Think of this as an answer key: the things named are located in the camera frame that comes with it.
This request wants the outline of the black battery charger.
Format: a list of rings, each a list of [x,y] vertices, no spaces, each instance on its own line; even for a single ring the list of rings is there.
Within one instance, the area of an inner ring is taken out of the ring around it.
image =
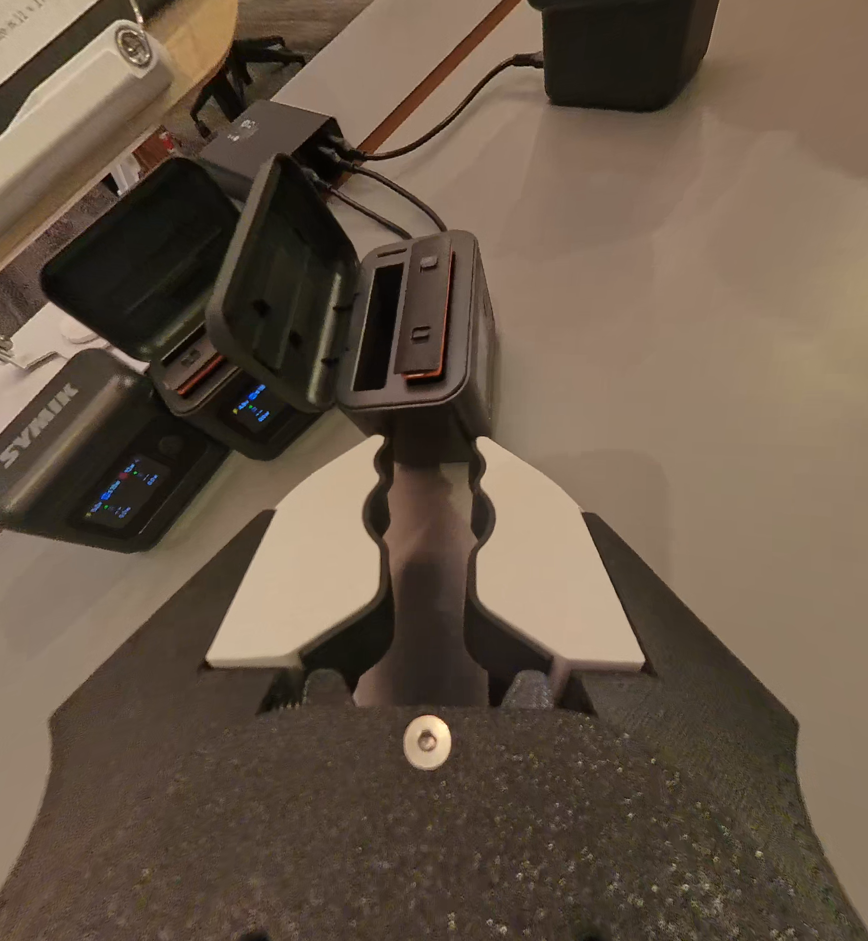
[[[172,158],[44,266],[48,300],[144,363],[170,412],[228,449],[270,461],[318,417],[288,405],[212,344],[205,309],[240,208],[196,162]],[[174,388],[216,355],[188,398]]]
[[[229,449],[105,351],[70,359],[0,431],[0,527],[119,553],[155,547]]]
[[[411,254],[450,239],[444,371],[393,370]],[[288,405],[334,407],[396,459],[458,461],[491,435],[496,326],[479,245],[466,230],[394,242],[364,259],[292,157],[258,171],[208,300],[212,344]]]
[[[531,1],[541,17],[544,88],[556,106],[654,112],[689,84],[718,1]]]

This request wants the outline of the instruction board on stand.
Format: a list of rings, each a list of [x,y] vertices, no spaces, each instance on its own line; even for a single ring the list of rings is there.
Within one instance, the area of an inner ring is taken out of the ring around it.
[[[94,1],[0,1],[0,85],[94,4]]]

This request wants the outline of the wooden sign board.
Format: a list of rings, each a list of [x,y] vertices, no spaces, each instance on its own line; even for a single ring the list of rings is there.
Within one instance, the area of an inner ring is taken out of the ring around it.
[[[236,31],[237,2],[95,2],[11,78],[0,85],[0,134],[46,78],[117,20],[140,24],[166,49],[172,81],[142,112],[105,137],[62,176],[0,238],[0,272],[24,248],[133,153],[169,111],[223,64]]]

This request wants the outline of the black usb hub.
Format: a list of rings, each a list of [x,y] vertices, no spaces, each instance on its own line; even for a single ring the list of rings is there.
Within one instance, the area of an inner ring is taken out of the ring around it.
[[[276,154],[288,155],[328,183],[343,175],[323,149],[342,131],[333,117],[273,100],[250,105],[199,153],[196,162],[233,200],[245,202],[262,165]]]

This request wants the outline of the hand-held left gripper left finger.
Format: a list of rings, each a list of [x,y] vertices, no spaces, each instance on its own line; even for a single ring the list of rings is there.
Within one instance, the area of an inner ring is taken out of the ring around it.
[[[360,677],[393,640],[390,441],[375,435],[276,506],[205,654],[215,669],[330,669]]]

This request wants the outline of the red-edged black battery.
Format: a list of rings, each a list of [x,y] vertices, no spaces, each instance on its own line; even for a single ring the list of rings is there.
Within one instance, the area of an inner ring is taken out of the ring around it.
[[[188,398],[190,395],[194,394],[211,375],[227,365],[227,360],[221,355],[216,355],[208,359],[205,363],[200,364],[189,376],[183,379],[183,381],[174,388],[174,392],[180,398]]]
[[[448,238],[412,251],[393,367],[408,383],[437,380],[444,371],[453,258]]]

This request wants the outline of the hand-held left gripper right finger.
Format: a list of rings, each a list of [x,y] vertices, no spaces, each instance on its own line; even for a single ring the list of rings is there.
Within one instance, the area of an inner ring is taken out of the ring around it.
[[[645,653],[579,505],[487,437],[469,478],[464,643],[488,678],[640,673]]]

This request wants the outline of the white stand base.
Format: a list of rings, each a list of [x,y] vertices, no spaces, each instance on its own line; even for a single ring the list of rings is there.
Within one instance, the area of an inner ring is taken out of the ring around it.
[[[0,335],[0,432],[64,365],[66,348]]]

